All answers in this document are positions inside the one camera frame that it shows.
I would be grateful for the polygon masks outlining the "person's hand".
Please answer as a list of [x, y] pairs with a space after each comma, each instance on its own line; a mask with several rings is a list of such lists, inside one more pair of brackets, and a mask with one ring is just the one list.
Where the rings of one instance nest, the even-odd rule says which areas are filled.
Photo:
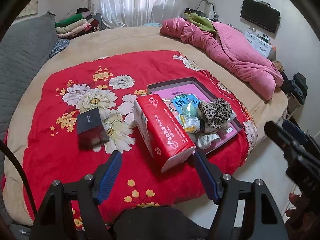
[[304, 194], [289, 193], [289, 201], [294, 208], [285, 211], [288, 238], [319, 239], [319, 213], [311, 210], [311, 200]]

